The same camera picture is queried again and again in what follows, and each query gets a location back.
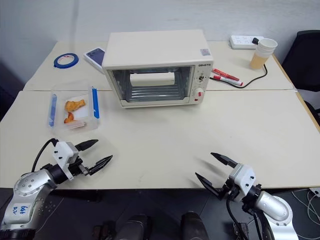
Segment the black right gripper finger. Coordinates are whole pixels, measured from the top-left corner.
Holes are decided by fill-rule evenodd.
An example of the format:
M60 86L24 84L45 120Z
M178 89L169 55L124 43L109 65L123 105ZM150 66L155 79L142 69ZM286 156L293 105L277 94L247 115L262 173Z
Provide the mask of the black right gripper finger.
M233 169L237 166L237 162L230 159L229 157L216 153L216 152L211 152L210 153L213 157L215 157L219 162L221 162L222 164L226 165L226 166L230 166Z
M219 200L222 200L224 198L225 193L223 188L213 187L212 183L209 180L207 180L205 177L198 174L197 172L195 173L195 175L201 182L201 184L204 186L204 188L207 189L210 193L215 195Z

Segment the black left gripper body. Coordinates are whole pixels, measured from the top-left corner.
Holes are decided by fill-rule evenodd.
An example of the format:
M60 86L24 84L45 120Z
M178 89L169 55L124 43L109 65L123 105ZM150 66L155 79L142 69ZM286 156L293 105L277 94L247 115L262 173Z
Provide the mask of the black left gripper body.
M80 157L77 157L73 163L69 164L68 170L73 177L89 174L89 169L83 165L83 160Z

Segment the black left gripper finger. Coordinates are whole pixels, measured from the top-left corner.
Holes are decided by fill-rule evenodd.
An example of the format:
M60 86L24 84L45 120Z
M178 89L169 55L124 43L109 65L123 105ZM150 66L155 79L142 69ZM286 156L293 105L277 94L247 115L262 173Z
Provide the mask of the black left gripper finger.
M93 167L87 170L88 174L92 176L93 174L97 173L98 171L103 169L111 161L112 158L113 158L113 155L110 155L97 161Z
M96 144L99 140L98 139L90 139L87 141L83 141L78 143L77 145L75 145L75 148L79 151L85 151L87 149L89 149L90 147L92 147L94 144Z

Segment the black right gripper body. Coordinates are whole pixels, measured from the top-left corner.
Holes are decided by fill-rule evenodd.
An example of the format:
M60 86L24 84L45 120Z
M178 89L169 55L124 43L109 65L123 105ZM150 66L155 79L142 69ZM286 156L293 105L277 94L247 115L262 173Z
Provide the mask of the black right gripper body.
M228 178L222 186L220 200L230 197L232 201L241 201L241 188L232 179Z

